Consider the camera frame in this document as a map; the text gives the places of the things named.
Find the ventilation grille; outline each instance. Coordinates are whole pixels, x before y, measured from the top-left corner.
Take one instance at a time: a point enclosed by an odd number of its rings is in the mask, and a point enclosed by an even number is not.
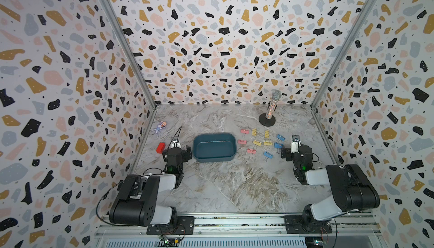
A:
[[[157,239],[146,240],[143,238],[110,238],[106,248],[143,248],[165,247],[162,241]],[[178,247],[272,247],[272,248],[305,248],[304,237],[263,237],[263,238],[188,238],[181,241]]]

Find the pink binder clip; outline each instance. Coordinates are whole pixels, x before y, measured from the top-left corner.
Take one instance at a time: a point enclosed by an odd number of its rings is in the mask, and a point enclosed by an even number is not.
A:
[[[256,150],[255,149],[247,149],[247,154],[250,154],[249,157],[252,158],[253,154],[256,154]]]
[[[238,140],[238,144],[241,144],[241,148],[243,148],[243,146],[247,144],[247,141],[244,141],[244,140],[242,140],[242,139],[239,139],[239,140]]]
[[[242,129],[242,130],[241,130],[241,133],[243,134],[243,135],[242,135],[242,138],[244,138],[244,137],[246,137],[246,134],[249,133],[249,130],[248,130],[248,129]]]

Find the cable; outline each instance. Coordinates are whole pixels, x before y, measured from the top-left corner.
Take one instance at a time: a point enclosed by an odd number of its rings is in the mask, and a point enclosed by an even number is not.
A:
[[[305,152],[304,154],[313,154],[313,155],[316,155],[316,157],[317,157],[318,159],[317,159],[317,160],[312,160],[312,162],[318,162],[318,161],[319,161],[319,157],[318,157],[318,155],[315,154],[315,153],[312,153],[312,152]]]
[[[181,135],[181,129],[182,129],[182,126],[180,128],[178,128],[178,130],[176,131],[175,135],[173,135],[172,138],[175,138],[175,137],[179,138],[179,135]]]
[[[161,230],[161,233],[163,234],[163,235],[172,235],[173,233],[175,233],[176,231],[178,230],[178,227],[175,227],[172,231],[170,231],[170,232],[164,232],[163,233],[163,231]]]
[[[324,232],[327,235],[327,242],[328,242],[328,233],[327,233],[327,230],[325,228],[323,228],[323,227],[320,227],[320,229],[321,229],[321,239],[323,238],[323,230],[324,230]]]
[[[335,225],[336,225],[336,237],[335,237],[335,243],[333,244],[332,248],[335,248],[336,240],[338,239],[338,222],[335,219]]]
[[[158,228],[160,228],[161,238],[163,239],[163,243],[166,245],[166,248],[168,248],[167,243],[166,243],[166,239],[164,238],[163,231],[161,230],[161,226],[159,225]]]
[[[184,235],[182,236],[182,239],[179,241],[179,242],[181,242],[185,238],[185,227],[182,224],[179,224],[179,225],[182,226],[182,228],[184,228]]]
[[[350,173],[350,175],[354,178],[354,180],[356,180],[356,177],[352,174],[352,172],[345,166],[339,165],[339,167],[343,167],[345,170],[347,170],[348,173]],[[360,199],[361,199],[361,205],[363,206],[363,193],[361,192],[361,188],[358,182],[356,182],[357,187],[359,188],[360,191]]]
[[[100,219],[101,220],[101,222],[104,222],[104,223],[106,223],[106,224],[109,224],[109,225],[113,225],[113,226],[131,226],[131,225],[128,225],[128,224],[112,224],[112,223],[110,223],[110,222],[106,222],[106,221],[104,221],[101,217],[100,217],[100,215],[98,214],[98,207],[99,207],[99,204],[101,203],[101,201],[102,201],[102,199],[106,196],[106,195],[108,195],[108,193],[112,190],[112,189],[114,189],[117,185],[119,185],[119,184],[121,184],[121,183],[123,183],[123,182],[119,182],[118,184],[116,184],[116,185],[114,185],[113,187],[111,187],[103,196],[101,196],[101,198],[99,199],[99,201],[98,201],[98,203],[96,204],[96,208],[95,208],[95,213],[96,213],[96,217],[98,217],[98,219]]]
[[[146,169],[146,170],[145,170],[145,171],[143,172],[143,174],[144,174],[144,173],[146,173],[146,171],[147,171],[147,170],[150,170],[150,169],[157,169],[157,170],[160,170],[160,171],[161,171],[161,173],[163,172],[163,170],[161,170],[160,168],[155,168],[155,167],[152,167],[152,168]]]

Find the black mounting plate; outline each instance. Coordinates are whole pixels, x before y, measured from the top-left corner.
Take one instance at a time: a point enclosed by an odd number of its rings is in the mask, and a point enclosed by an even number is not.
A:
[[[328,221],[313,221],[307,226],[303,226],[301,215],[288,215],[283,217],[285,221],[286,233],[287,234],[321,234],[321,228],[323,228],[323,233],[332,233],[332,227]]]
[[[171,233],[171,235],[184,235],[184,231],[182,231],[184,229],[185,229],[185,235],[192,235],[193,228],[194,228],[194,216],[178,216],[178,228],[176,229],[175,232]],[[146,230],[146,234],[161,235],[161,231],[163,231],[165,234],[165,232],[171,232],[173,231],[173,229],[174,229],[173,227],[169,227],[165,225],[148,226],[148,229]]]

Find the marble tabletop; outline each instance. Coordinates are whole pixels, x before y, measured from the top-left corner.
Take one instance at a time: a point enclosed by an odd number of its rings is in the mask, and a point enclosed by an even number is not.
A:
[[[160,142],[170,138],[182,126],[179,136],[182,149],[191,146],[193,139],[206,133],[229,132],[236,140],[243,139],[247,145],[237,144],[238,150],[229,162],[199,163],[195,158],[184,163],[184,178],[181,185],[172,191],[158,195],[158,204],[174,206],[179,212],[301,212],[307,204],[320,202],[331,194],[328,186],[302,186],[292,171],[292,162],[280,158],[277,149],[257,148],[250,157],[247,148],[253,148],[253,140],[276,142],[276,135],[286,138],[283,144],[290,146],[291,135],[300,135],[301,142],[312,148],[320,157],[314,168],[332,164],[323,140],[308,107],[278,106],[274,112],[276,124],[264,127],[260,114],[267,110],[264,105],[160,105],[153,129],[160,121],[167,126],[158,134],[151,131],[143,152],[137,161],[135,173],[145,169],[163,169],[165,163],[156,153]],[[258,136],[252,136],[257,128]],[[241,129],[249,129],[245,138]],[[264,138],[269,130],[270,138]],[[263,152],[273,154],[264,161]]]

